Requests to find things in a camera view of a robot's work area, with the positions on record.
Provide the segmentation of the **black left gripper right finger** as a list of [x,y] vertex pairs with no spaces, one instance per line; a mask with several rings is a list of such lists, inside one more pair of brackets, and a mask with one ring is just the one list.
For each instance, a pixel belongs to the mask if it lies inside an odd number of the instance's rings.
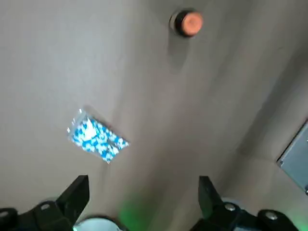
[[200,176],[198,202],[203,217],[192,231],[296,231],[298,228],[282,212],[262,209],[252,215],[237,204],[223,201],[208,176]]

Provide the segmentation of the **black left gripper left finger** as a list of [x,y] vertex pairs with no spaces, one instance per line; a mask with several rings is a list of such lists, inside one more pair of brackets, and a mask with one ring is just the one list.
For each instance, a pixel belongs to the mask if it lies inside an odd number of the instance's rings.
[[39,203],[22,214],[0,209],[2,231],[72,231],[90,199],[89,177],[79,175],[56,200]]

